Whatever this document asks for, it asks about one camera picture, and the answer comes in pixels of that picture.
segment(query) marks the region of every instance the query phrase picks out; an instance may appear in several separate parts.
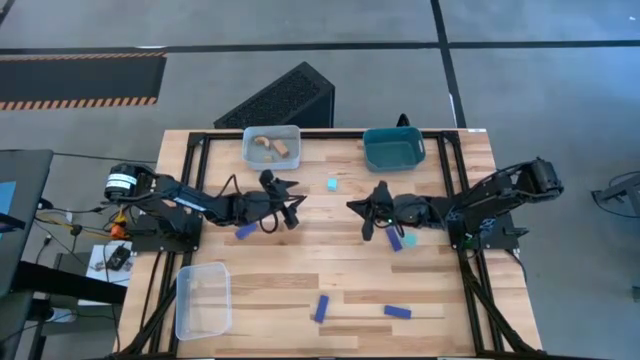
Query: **blue block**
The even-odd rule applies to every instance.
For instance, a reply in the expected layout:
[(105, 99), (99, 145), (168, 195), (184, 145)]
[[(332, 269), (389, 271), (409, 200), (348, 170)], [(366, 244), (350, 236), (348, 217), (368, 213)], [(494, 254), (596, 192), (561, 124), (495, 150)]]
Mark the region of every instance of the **blue block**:
[(313, 318), (317, 323), (322, 324), (324, 321), (324, 314), (327, 312), (327, 305), (329, 305), (329, 297), (327, 295), (320, 295), (318, 308), (316, 309), (316, 316)]
[(416, 247), (418, 239), (415, 234), (405, 234), (404, 238), (402, 238), (402, 243), (408, 248)]
[(329, 181), (327, 182), (327, 188), (329, 189), (329, 191), (336, 191), (338, 189), (338, 180), (329, 179)]
[(238, 238), (238, 240), (244, 240), (249, 235), (251, 235), (252, 232), (256, 231), (257, 229), (258, 229), (258, 224), (256, 223), (243, 226), (236, 231), (236, 237)]
[(396, 232), (396, 229), (393, 227), (393, 225), (387, 227), (386, 231), (393, 251), (398, 252), (402, 250), (402, 243), (400, 243), (400, 238), (398, 238), (398, 233)]
[(384, 306), (384, 314), (389, 316), (395, 316), (402, 319), (411, 319), (411, 310), (403, 309), (391, 305)]

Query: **black mat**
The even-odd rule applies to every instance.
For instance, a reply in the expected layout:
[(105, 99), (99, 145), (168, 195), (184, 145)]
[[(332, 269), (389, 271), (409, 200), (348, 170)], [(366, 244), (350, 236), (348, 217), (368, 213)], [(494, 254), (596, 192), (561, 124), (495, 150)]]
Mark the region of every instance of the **black mat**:
[(0, 56), (0, 110), (153, 105), (166, 56)]

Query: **teal bowl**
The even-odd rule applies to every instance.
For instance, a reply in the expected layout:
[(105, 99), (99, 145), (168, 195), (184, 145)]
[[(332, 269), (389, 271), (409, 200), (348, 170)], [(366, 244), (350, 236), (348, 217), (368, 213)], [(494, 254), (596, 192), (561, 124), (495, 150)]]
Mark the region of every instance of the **teal bowl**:
[(411, 126), (369, 129), (362, 140), (367, 168), (373, 172), (412, 170), (426, 158), (422, 133)]

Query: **black ventilated device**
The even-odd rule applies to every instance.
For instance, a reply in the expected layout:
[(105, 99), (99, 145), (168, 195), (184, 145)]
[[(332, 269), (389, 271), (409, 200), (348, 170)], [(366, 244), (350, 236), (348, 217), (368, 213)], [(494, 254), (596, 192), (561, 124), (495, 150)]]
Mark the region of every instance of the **black ventilated device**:
[(332, 128), (335, 86), (307, 62), (296, 66), (216, 120), (216, 129), (297, 125)]

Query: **cyan cube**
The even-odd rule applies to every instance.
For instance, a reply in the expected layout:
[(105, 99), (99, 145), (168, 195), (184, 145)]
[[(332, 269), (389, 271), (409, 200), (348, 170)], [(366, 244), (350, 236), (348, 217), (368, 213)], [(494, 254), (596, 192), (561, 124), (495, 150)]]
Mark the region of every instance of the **cyan cube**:
[(329, 179), (327, 182), (327, 188), (329, 188), (329, 191), (336, 191), (338, 189), (338, 180)]
[(418, 239), (416, 238), (415, 234), (405, 234), (404, 238), (402, 239), (402, 242), (406, 247), (413, 248), (413, 247), (416, 247)]

